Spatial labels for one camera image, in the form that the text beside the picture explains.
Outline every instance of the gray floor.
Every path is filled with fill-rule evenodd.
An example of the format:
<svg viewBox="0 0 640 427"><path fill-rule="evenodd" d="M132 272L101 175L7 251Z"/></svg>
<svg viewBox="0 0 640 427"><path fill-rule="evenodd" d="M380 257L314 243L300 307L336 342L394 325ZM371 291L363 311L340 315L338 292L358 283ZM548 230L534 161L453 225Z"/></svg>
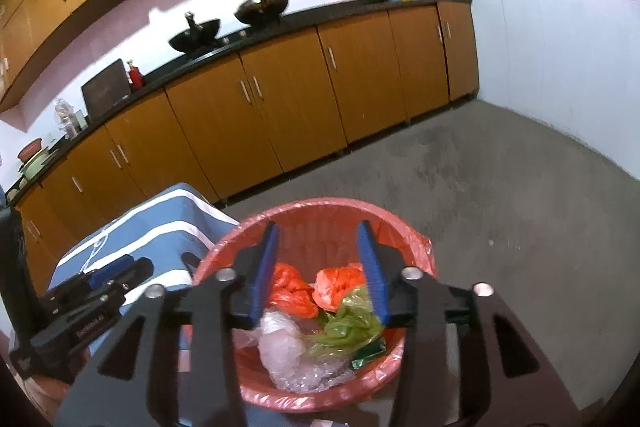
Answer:
<svg viewBox="0 0 640 427"><path fill-rule="evenodd" d="M407 220L444 282L494 284L579 407L608 398L638 353L640 182L550 128L469 102L225 212L318 196Z"/></svg>

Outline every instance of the white stripe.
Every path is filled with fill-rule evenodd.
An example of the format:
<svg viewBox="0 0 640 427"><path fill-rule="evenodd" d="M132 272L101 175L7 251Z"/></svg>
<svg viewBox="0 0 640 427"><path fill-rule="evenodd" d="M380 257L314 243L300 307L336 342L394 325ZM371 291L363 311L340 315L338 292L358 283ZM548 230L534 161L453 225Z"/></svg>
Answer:
<svg viewBox="0 0 640 427"><path fill-rule="evenodd" d="M124 305L132 304L137 301L142 293L146 290L147 286L152 284L161 284L165 288L169 288L171 286L177 286L178 284L186 284L187 286L191 286L191 275L187 270L170 270L158 277L154 277L153 279L149 279L147 282L141 284L140 286L136 286L130 292L125 294Z"/></svg>
<svg viewBox="0 0 640 427"><path fill-rule="evenodd" d="M60 259L58 266L62 266L69 259L78 255L82 250L85 250L88 247L92 247L93 245L95 245L95 243L100 241L101 238L107 236L110 232L113 232L113 230L117 229L117 227L128 221L131 217L139 214L143 210L151 208L152 206L155 206L158 203L162 203L163 201L168 201L172 198L178 197L190 199L200 210L202 210L206 214L209 214L209 216L213 217L214 219L224 221L225 223L231 223L232 225L238 224L238 222L233 217L229 217L224 212L220 212L220 210L218 210L215 206L211 206L209 203L207 203L207 201L201 200L195 194L192 194L191 192L189 192L188 190L184 190L183 188L176 188L175 190L172 190L172 192L162 194L161 196L156 196L155 198L152 198L151 200L145 201L145 203L140 204L140 206L131 209L120 219L117 219L108 227L103 229L99 234L95 235L95 237L92 237L90 240L82 243L78 247L74 248L71 252L66 254L62 259Z"/></svg>
<svg viewBox="0 0 640 427"><path fill-rule="evenodd" d="M138 248L144 247L145 245L147 245L148 243L150 243L152 240L154 240L159 235L162 235L163 233L179 232L179 231L188 232L191 235L194 235L195 237L197 237L199 240L202 241L204 246L207 247L207 250L210 250L213 247L213 243L209 240L209 237L204 235L200 230L197 229L197 227L194 227L191 223L187 223L185 221L173 221L172 223L165 223L164 225L160 225L159 227L155 227L154 229L149 230L148 232L145 233L145 235L140 237L140 239L135 240L133 243L130 243L124 248L120 248L119 250L113 253L105 255L101 259L98 259L98 261L96 261L95 263L90 264L88 267L86 267L82 271L84 273L87 273L87 272L91 272L91 270L95 270L97 268L102 268L103 266L107 266L112 261L115 261L118 257L122 257L127 253L132 253L136 251Z"/></svg>

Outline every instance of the silver screw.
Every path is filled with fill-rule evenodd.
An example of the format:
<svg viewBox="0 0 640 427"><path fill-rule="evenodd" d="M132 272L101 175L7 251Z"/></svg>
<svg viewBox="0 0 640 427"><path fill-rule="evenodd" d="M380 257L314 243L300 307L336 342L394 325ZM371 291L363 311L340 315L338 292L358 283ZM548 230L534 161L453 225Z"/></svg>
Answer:
<svg viewBox="0 0 640 427"><path fill-rule="evenodd" d="M233 268L223 268L216 272L216 279L220 282L232 281L236 278L236 271Z"/></svg>
<svg viewBox="0 0 640 427"><path fill-rule="evenodd" d="M494 294L494 288L486 282L479 282L474 285L474 293L479 297L488 297Z"/></svg>
<svg viewBox="0 0 640 427"><path fill-rule="evenodd" d="M164 295L164 286L161 284L152 284L151 286L147 286L145 290L145 297L149 297L150 299L156 299Z"/></svg>
<svg viewBox="0 0 640 427"><path fill-rule="evenodd" d="M404 277L408 281L421 279L423 275L424 272L418 267L407 266L406 268L402 268L402 277Z"/></svg>

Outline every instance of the plastic-wrapped bottle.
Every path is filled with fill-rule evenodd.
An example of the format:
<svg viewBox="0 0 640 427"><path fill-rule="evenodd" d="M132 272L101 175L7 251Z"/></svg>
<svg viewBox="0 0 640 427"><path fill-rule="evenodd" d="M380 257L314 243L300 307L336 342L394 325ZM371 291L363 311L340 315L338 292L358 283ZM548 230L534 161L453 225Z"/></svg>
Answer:
<svg viewBox="0 0 640 427"><path fill-rule="evenodd" d="M54 111L58 127L65 132L66 137L71 140L78 136L80 124L74 113L73 106L62 98L57 98Z"/></svg>

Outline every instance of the green plastic bag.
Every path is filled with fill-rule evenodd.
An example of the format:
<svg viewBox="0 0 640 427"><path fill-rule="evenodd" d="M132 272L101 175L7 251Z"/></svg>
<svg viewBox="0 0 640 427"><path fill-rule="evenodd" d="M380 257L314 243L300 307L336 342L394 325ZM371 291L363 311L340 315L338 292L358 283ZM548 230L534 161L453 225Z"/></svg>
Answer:
<svg viewBox="0 0 640 427"><path fill-rule="evenodd" d="M309 354L350 355L378 338L382 330L367 286L358 286L342 299L336 314L328 316L324 330L308 336L314 342Z"/></svg>

